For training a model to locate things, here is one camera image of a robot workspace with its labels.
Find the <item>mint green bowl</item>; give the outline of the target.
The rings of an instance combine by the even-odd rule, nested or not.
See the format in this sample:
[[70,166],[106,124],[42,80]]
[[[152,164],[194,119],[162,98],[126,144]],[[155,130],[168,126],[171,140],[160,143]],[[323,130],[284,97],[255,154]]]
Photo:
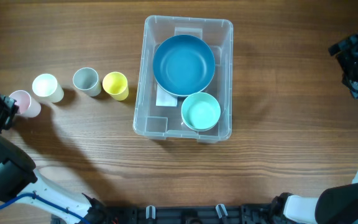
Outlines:
[[218,123],[221,116],[221,107],[214,96],[199,92],[185,98],[181,106],[182,120],[188,123],[206,121]]
[[194,131],[209,131],[210,129],[214,128],[215,125],[217,125],[217,123],[206,121],[195,121],[193,123],[188,123],[187,121],[183,120],[183,123]]

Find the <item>yellow cup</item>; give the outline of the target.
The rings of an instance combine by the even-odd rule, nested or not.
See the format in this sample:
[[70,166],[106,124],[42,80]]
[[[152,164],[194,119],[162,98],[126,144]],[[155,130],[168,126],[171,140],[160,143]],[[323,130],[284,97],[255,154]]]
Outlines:
[[103,89],[117,101],[125,100],[129,95],[127,78],[121,72],[111,72],[102,81]]

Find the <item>blue plate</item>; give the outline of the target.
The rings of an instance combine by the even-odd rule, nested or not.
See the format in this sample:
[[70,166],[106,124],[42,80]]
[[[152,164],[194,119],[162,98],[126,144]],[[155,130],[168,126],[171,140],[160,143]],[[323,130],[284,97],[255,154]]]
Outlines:
[[176,35],[159,45],[152,66],[163,90],[185,97],[203,91],[212,82],[215,57],[205,41],[192,35]]

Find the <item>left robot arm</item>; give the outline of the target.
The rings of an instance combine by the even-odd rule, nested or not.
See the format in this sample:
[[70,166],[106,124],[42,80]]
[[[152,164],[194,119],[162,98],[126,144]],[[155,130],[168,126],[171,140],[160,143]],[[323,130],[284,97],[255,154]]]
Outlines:
[[54,215],[52,223],[110,223],[111,215],[101,202],[46,178],[28,154],[1,136],[15,115],[33,118],[40,110],[40,103],[24,90],[0,94],[0,210],[23,203]]

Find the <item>pink cup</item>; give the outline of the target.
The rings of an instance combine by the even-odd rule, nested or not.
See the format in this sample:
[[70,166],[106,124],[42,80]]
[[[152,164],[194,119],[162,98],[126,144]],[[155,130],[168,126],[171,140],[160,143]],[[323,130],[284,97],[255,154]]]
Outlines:
[[19,107],[17,114],[25,118],[34,118],[40,114],[41,105],[27,91],[17,90],[9,95]]

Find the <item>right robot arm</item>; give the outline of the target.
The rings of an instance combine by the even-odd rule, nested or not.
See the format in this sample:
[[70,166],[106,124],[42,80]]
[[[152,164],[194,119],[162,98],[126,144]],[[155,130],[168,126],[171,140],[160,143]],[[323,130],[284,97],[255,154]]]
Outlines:
[[[358,99],[358,34],[332,45],[328,52],[343,71],[342,83]],[[279,196],[268,214],[271,222],[358,223],[358,171],[351,184],[327,189],[319,197]]]

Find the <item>pale green cup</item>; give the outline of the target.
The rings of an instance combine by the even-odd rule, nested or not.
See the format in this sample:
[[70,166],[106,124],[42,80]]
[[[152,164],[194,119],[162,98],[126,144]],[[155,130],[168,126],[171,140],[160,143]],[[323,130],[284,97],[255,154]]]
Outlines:
[[58,103],[64,97],[64,91],[57,79],[49,73],[37,76],[32,83],[33,92],[51,103]]

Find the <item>grey cup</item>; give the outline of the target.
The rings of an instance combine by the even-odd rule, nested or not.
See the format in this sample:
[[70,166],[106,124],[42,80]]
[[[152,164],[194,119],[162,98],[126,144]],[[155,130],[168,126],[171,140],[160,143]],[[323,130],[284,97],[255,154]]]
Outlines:
[[90,67],[77,70],[73,76],[74,86],[90,97],[101,93],[101,83],[97,71]]

